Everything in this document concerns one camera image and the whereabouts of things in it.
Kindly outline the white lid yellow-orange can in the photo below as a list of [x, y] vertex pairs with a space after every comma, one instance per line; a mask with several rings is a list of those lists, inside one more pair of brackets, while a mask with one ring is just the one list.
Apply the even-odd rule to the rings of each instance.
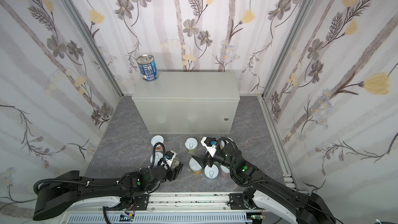
[[190, 172], [194, 175], [200, 175], [203, 171], [201, 165], [194, 158], [189, 160], [189, 168]]

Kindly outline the dark labelled tall can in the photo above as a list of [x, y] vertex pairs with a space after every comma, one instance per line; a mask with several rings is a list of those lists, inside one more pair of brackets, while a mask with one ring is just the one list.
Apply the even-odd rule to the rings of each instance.
[[180, 158], [176, 155], [172, 160], [171, 160], [171, 165], [170, 169], [175, 169], [180, 165]]

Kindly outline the blue labelled tall can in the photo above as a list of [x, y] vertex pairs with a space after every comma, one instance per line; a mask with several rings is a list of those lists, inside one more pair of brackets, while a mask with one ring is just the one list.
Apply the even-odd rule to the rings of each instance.
[[144, 81], [153, 82], [158, 79], [157, 66], [152, 55], [141, 55], [136, 62]]

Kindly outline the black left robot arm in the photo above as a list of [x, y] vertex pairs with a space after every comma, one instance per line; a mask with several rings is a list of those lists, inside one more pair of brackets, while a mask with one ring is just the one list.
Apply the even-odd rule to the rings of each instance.
[[75, 203], [103, 197], [116, 197], [118, 201], [108, 207], [122, 210], [138, 197], [156, 191], [166, 180], [175, 180], [182, 167], [182, 164], [173, 169], [157, 166], [127, 172], [119, 178], [97, 179], [80, 176], [79, 171], [70, 171], [57, 178], [39, 180], [33, 186], [37, 194], [33, 220], [52, 219]]

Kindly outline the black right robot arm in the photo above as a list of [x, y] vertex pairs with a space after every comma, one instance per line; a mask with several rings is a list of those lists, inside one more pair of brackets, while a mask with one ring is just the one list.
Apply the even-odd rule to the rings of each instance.
[[206, 154], [194, 159], [202, 168], [218, 163], [229, 169], [231, 180], [245, 189], [246, 208], [268, 210], [291, 224], [334, 224], [333, 216], [321, 196], [301, 193], [266, 175], [250, 163], [230, 138], [204, 137], [200, 141]]

